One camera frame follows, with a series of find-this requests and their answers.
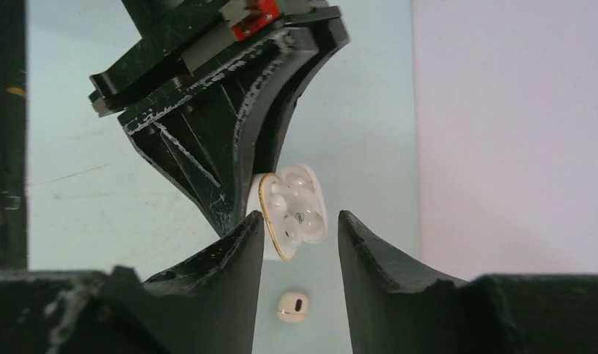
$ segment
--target white wall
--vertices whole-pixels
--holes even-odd
[[[424,260],[598,272],[598,0],[419,0]]]
[[[332,2],[341,5],[352,42],[299,101],[279,163],[314,168],[331,233],[292,263],[264,264],[256,354],[351,353],[339,210],[420,254],[409,1],[382,1],[379,9],[370,1]],[[136,155],[116,117],[96,118],[86,98],[88,76],[138,39],[120,1],[29,3],[31,267],[123,264],[144,278],[217,240],[198,209]],[[302,324],[277,319],[288,290],[311,298]]]

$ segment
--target black mount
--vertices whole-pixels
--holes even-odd
[[[277,168],[308,83],[348,43],[339,9],[286,14],[236,41],[220,14],[227,0],[123,2],[143,38],[91,77],[91,100],[100,114],[125,110],[138,153],[223,236],[245,216],[253,175]]]
[[[0,1],[0,268],[27,267],[25,3]]]
[[[598,276],[491,274],[465,282],[350,212],[338,249],[354,354],[598,353]]]
[[[131,268],[0,271],[0,353],[250,354],[262,215],[146,282]]]

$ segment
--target light blue wall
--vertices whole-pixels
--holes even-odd
[[[253,353],[351,353],[336,231],[352,210],[418,255],[420,232],[409,1],[338,0],[351,43],[299,104],[280,167],[318,174],[329,238],[292,263],[265,262]],[[139,158],[115,119],[95,117],[88,75],[137,41],[118,0],[30,1],[29,202],[33,268],[136,266],[141,277],[217,237],[197,208]],[[301,324],[275,309],[288,290],[310,296]]]

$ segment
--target earbud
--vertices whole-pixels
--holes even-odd
[[[283,195],[271,193],[268,197],[268,207],[278,212],[286,214],[288,212],[288,203],[285,202]]]
[[[301,243],[301,224],[290,216],[283,219],[283,226],[285,228],[285,236],[289,243],[298,246]]]
[[[311,209],[299,210],[294,217],[306,235],[316,236],[324,228],[322,216]]]
[[[285,183],[290,187],[302,187],[310,192],[314,193],[314,187],[310,182],[310,179],[305,176],[301,176],[298,173],[289,173],[285,177]]]
[[[287,205],[287,210],[291,214],[295,214],[306,207],[311,207],[316,202],[314,192],[307,187],[303,187],[303,185],[273,184],[272,192],[282,196]]]

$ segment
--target red component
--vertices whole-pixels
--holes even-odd
[[[257,0],[257,10],[259,10],[262,15],[245,25],[232,27],[232,31],[238,41],[244,41],[251,37],[254,33],[268,26],[272,21],[275,21],[281,16],[281,10],[279,9],[279,6],[277,6],[275,0]]]

